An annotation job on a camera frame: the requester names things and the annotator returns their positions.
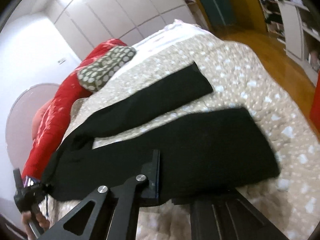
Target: brown floor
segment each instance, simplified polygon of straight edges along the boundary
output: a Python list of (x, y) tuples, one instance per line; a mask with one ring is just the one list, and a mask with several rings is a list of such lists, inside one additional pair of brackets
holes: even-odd
[(284, 51), (284, 44), (267, 34), (252, 30), (227, 29), (215, 34), (222, 40), (247, 44), (259, 57), (268, 73), (297, 103), (320, 140), (320, 133), (309, 119), (315, 87), (302, 68)]

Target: beige quilt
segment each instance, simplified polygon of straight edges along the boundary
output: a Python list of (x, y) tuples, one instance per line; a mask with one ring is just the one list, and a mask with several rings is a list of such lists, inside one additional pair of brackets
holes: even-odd
[[(295, 102), (244, 44), (224, 42), (212, 34), (204, 34), (162, 50), (111, 80), (88, 99), (77, 101), (65, 137), (95, 111), (129, 97), (192, 61), (199, 66), (215, 93), (140, 127), (109, 138), (97, 138), (94, 147), (138, 136), (185, 114), (244, 105), (276, 149), (282, 171), (276, 180), (238, 190), (289, 239), (306, 240), (320, 220), (319, 144)], [(49, 197), (51, 225), (77, 203), (61, 203)], [(41, 209), (45, 213), (45, 203)], [(141, 208), (136, 238), (191, 239), (188, 209), (171, 203)]]

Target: silver screw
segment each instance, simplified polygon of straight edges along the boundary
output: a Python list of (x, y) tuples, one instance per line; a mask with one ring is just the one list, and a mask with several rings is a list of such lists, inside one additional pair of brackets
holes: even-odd
[(98, 187), (98, 192), (99, 192), (99, 193), (105, 193), (105, 192), (107, 192), (107, 190), (108, 190), (108, 187), (107, 187), (107, 186), (100, 186), (100, 187)]
[(138, 176), (136, 177), (136, 180), (137, 180), (137, 181), (144, 181), (146, 178), (147, 178), (147, 177), (146, 177), (145, 175), (140, 174), (140, 175), (138, 175)]

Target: polka dot cushion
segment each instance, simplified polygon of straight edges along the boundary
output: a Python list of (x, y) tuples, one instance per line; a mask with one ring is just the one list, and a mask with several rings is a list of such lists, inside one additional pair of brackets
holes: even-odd
[(104, 56), (78, 72), (80, 85), (91, 92), (99, 91), (116, 71), (132, 60), (135, 54), (136, 50), (133, 47), (113, 47)]

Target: red down coat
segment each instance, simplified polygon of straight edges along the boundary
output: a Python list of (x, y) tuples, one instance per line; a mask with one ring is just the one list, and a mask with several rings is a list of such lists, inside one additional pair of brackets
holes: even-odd
[(92, 93), (80, 86), (77, 79), (79, 69), (91, 64), (106, 54), (114, 46), (127, 46), (121, 40), (111, 39), (99, 44), (81, 64), (62, 82), (48, 109), (45, 111), (29, 158), (24, 166), (25, 176), (41, 179), (52, 153), (59, 147), (70, 123), (70, 111), (79, 98), (89, 97)]

